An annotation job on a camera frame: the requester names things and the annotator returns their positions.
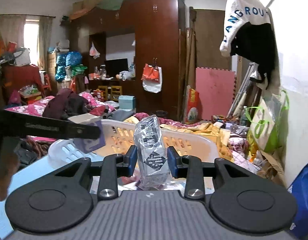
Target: curtain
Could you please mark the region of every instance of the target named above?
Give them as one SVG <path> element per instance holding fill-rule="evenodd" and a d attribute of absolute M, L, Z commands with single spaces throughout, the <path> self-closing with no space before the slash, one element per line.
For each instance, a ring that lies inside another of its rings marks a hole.
<path fill-rule="evenodd" d="M 53 18 L 40 16 L 38 27 L 38 66 L 40 69 L 46 70 L 48 48 L 50 44 L 50 37 L 52 32 Z"/>
<path fill-rule="evenodd" d="M 19 47 L 24 46 L 24 25 L 26 15 L 0 15 L 0 39 L 7 46 L 8 42 L 16 42 Z"/>

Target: blue plastic bag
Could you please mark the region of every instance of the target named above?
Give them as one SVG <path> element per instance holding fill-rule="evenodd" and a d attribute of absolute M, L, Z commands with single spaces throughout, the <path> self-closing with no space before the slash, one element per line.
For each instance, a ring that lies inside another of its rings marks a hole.
<path fill-rule="evenodd" d="M 67 54 L 59 54 L 56 59 L 57 66 L 65 66 Z"/>
<path fill-rule="evenodd" d="M 289 188 L 289 192 L 296 198 L 298 213 L 290 227 L 290 231 L 297 237 L 308 235 L 308 164 Z"/>
<path fill-rule="evenodd" d="M 65 65 L 61 65 L 57 67 L 57 73 L 55 75 L 56 82 L 61 83 L 66 76 Z"/>
<path fill-rule="evenodd" d="M 82 63 L 82 55 L 77 51 L 69 52 L 66 56 L 66 66 L 77 66 Z"/>

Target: white plastic bag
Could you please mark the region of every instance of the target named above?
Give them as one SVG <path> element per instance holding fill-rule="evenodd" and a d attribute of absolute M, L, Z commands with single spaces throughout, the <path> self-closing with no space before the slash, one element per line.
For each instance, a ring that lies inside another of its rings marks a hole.
<path fill-rule="evenodd" d="M 93 56 L 94 59 L 97 59 L 100 56 L 100 53 L 95 49 L 93 42 L 92 42 L 92 47 L 90 49 L 90 56 Z"/>
<path fill-rule="evenodd" d="M 162 90 L 162 82 L 163 82 L 163 77 L 162 77 L 162 68 L 157 67 L 158 72 L 159 72 L 159 83 L 148 81 L 148 80 L 143 80 L 143 88 L 145 91 L 152 92 L 152 93 L 158 93 Z"/>

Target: shopping bag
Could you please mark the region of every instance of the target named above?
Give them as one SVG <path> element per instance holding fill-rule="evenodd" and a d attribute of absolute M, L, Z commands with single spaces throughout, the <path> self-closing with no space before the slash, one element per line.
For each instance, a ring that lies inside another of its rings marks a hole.
<path fill-rule="evenodd" d="M 159 67 L 157 67 L 157 66 L 150 66 L 148 64 L 145 64 L 145 67 L 143 69 L 143 75 L 142 75 L 141 79 L 160 83 L 158 68 Z"/>
<path fill-rule="evenodd" d="M 162 82 L 163 82 L 163 76 L 162 76 L 162 68 L 158 68 L 159 73 L 159 83 L 156 81 L 150 81 L 150 80 L 143 80 L 143 88 L 145 91 L 152 92 L 152 93 L 158 93 L 162 90 Z"/>
<path fill-rule="evenodd" d="M 273 119 L 274 110 L 272 107 L 269 109 L 264 99 L 261 100 L 259 106 L 246 108 L 245 115 L 251 122 L 250 130 L 258 147 L 266 153 L 272 153 L 281 146 L 279 140 L 280 122 L 282 113 L 289 109 L 289 98 L 285 90 L 282 90 L 282 92 L 285 94 L 285 98 L 282 102 L 283 97 L 280 97 L 281 106 L 278 113 L 275 114 L 275 120 Z M 252 108 L 256 109 L 253 119 L 249 114 L 249 109 Z"/>
<path fill-rule="evenodd" d="M 97 51 L 97 49 L 94 46 L 94 43 L 92 42 L 92 47 L 90 49 L 90 56 L 92 56 L 94 59 L 97 59 L 100 56 L 100 53 Z"/>
<path fill-rule="evenodd" d="M 290 231 L 299 239 L 308 235 L 308 164 L 288 189 L 296 198 L 298 212 L 290 227 Z"/>

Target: wooden chair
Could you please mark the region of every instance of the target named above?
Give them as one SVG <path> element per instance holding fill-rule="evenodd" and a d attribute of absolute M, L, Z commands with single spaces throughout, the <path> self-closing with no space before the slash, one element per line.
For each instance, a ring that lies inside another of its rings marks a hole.
<path fill-rule="evenodd" d="M 121 86 L 111 86 L 111 100 L 118 102 L 118 97 L 123 94 Z"/>
<path fill-rule="evenodd" d="M 98 86 L 97 89 L 104 91 L 104 100 L 108 101 L 108 99 L 109 99 L 109 87 L 108 86 Z"/>

